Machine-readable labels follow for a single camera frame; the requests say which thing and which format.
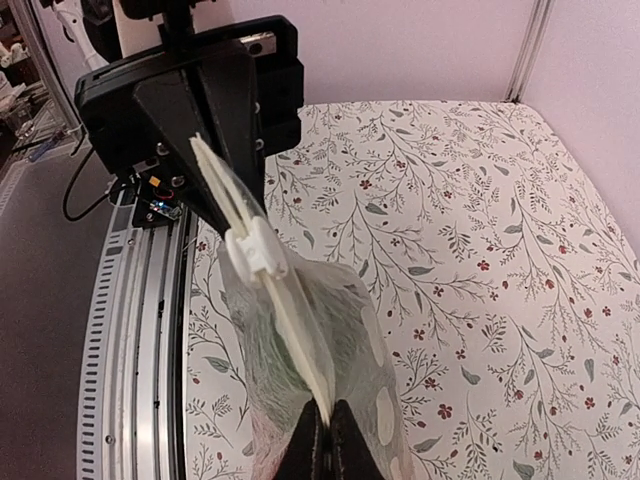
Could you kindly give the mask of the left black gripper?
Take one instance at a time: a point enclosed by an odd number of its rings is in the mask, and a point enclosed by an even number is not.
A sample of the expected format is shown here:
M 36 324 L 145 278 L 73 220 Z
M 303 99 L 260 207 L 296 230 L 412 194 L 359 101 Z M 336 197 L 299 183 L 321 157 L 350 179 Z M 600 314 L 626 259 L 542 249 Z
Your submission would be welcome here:
M 83 76 L 75 105 L 107 170 L 156 160 L 181 177 L 178 198 L 224 234 L 229 222 L 198 166 L 203 141 L 264 205 L 264 159 L 297 146 L 304 102 L 298 30 L 282 15 L 240 22 L 158 46 Z

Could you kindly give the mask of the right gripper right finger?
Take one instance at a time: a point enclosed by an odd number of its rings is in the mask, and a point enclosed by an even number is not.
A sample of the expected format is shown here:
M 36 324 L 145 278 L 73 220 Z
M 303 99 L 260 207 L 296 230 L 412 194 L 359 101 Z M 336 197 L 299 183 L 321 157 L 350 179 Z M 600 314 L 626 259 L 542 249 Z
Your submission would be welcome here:
M 329 426 L 327 478 L 382 480 L 381 474 L 346 400 L 339 400 Z

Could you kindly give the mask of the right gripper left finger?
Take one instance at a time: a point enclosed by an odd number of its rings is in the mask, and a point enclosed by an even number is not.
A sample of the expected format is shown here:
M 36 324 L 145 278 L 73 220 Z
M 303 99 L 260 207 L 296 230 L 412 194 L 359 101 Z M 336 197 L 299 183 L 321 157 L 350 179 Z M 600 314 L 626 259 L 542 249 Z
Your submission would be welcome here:
M 279 464 L 281 480 L 321 480 L 325 475 L 324 424 L 316 401 L 303 407 Z

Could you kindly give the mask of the clear zip top bag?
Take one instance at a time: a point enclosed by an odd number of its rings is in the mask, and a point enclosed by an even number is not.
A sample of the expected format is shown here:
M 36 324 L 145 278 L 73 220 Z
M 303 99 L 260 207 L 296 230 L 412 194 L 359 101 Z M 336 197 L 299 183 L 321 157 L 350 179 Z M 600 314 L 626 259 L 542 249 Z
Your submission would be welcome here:
M 242 181 L 200 136 L 191 139 L 198 166 L 229 222 L 218 250 L 219 269 L 229 310 L 237 298 L 270 299 L 282 336 L 299 374 L 316 401 L 324 424 L 327 478 L 329 426 L 335 404 L 331 386 L 333 363 L 320 360 L 303 345 L 312 338 L 311 303 L 339 298 L 355 309 L 362 322 L 351 370 L 352 393 L 346 400 L 383 479 L 410 479 L 414 468 L 404 430 L 397 379 L 371 297 L 355 271 L 339 263 L 312 261 L 288 248 L 278 237 L 264 210 Z M 297 422 L 278 430 L 251 409 L 253 465 L 256 479 L 279 479 L 279 464 Z

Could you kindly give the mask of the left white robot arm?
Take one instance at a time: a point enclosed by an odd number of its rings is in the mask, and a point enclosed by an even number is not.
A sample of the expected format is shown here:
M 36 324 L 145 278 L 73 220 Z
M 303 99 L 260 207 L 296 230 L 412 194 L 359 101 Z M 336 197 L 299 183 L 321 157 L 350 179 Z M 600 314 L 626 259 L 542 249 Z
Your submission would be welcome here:
M 298 32 L 274 15 L 196 32 L 190 1 L 84 1 L 79 25 L 105 65 L 82 76 L 74 103 L 91 145 L 120 177 L 150 162 L 214 230 L 228 223 L 198 168 L 200 136 L 257 201 L 265 160 L 301 139 L 304 67 Z

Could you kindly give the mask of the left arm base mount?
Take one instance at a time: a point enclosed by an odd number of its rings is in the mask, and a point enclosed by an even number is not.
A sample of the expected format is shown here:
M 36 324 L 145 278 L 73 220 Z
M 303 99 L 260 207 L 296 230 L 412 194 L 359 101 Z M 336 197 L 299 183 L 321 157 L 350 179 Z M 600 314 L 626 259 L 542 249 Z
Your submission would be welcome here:
M 148 172 L 116 178 L 110 183 L 107 194 L 113 205 L 133 207 L 130 223 L 134 228 L 168 226 L 184 213 L 175 192 Z

